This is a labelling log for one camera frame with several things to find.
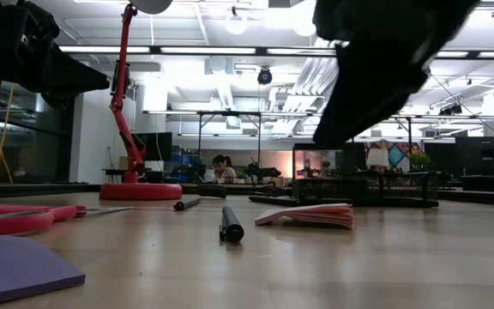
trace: ceiling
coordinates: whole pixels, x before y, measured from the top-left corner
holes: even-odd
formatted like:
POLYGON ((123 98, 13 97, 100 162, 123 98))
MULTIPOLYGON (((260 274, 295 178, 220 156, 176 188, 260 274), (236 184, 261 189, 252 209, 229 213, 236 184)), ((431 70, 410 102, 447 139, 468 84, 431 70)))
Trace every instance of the ceiling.
MULTIPOLYGON (((85 0, 32 2, 54 14, 63 30, 57 39, 60 45, 118 45, 121 36, 120 14, 124 5, 77 3, 81 1, 85 0)), ((299 19, 311 18, 309 11, 295 15, 297 17, 292 21, 286 9, 268 9, 268 0, 237 4, 238 15, 246 19, 247 28, 241 34, 232 34, 226 30, 229 22, 236 22, 227 20, 231 15, 231 5, 222 1, 211 4, 211 0, 200 3, 175 0, 161 15, 139 13, 131 24, 130 45, 313 46, 317 42, 315 35, 301 36, 294 29, 299 19)), ((494 49, 492 12, 493 8, 474 11, 447 48, 494 49)), ((117 56, 113 55, 85 55, 77 58, 89 62, 108 76, 112 74, 117 60, 117 56)), ((271 69, 274 80, 267 86, 257 83, 257 72, 244 71, 242 75, 234 74, 226 78, 233 97, 266 100, 272 88, 291 87, 297 82, 307 64, 307 58, 227 58, 235 64, 256 64, 271 69)), ((207 103, 211 97, 220 94, 221 78, 206 74, 206 59, 208 57, 128 57, 131 63, 159 64, 160 72, 157 74, 166 81, 169 103, 188 109, 199 109, 196 108, 197 103, 207 103)), ((459 94, 467 106, 477 107, 483 101, 482 94, 494 89, 494 61, 439 60, 431 64, 431 72, 447 90, 431 78, 420 93, 412 96, 404 112, 428 112, 430 105, 446 100, 451 94, 459 94)), ((379 74, 380 78, 387 78, 387 72, 379 74)), ((151 74, 149 71, 134 72, 132 76, 139 83, 147 83, 151 74)))

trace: computer monitor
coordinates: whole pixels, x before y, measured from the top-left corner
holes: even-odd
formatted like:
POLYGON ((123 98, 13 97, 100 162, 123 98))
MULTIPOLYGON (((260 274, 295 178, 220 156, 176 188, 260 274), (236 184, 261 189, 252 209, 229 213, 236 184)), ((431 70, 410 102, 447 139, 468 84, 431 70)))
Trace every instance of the computer monitor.
POLYGON ((146 145, 145 161, 170 161, 172 154, 172 133, 137 134, 146 145))

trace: table surface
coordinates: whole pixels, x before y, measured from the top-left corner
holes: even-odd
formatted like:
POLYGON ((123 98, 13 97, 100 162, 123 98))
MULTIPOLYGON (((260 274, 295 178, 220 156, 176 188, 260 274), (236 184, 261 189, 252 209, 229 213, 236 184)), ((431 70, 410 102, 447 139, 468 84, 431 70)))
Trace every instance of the table surface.
POLYGON ((96 193, 0 203, 136 206, 56 223, 31 235, 87 274, 82 287, 0 308, 494 308, 494 206, 355 209, 355 231, 281 224, 255 227, 271 206, 246 197, 174 202, 99 201, 96 193), (219 242, 222 206, 245 229, 219 242))

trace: paper stack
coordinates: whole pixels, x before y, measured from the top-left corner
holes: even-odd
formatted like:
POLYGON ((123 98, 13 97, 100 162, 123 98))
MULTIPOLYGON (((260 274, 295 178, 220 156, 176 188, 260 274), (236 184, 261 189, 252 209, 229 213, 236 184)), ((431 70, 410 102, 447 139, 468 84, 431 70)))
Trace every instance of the paper stack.
POLYGON ((259 215, 255 220, 255 224, 259 226, 283 216, 294 220, 331 223, 348 229, 354 228, 352 207, 345 203, 294 207, 288 209, 271 209, 264 212, 262 215, 259 215))

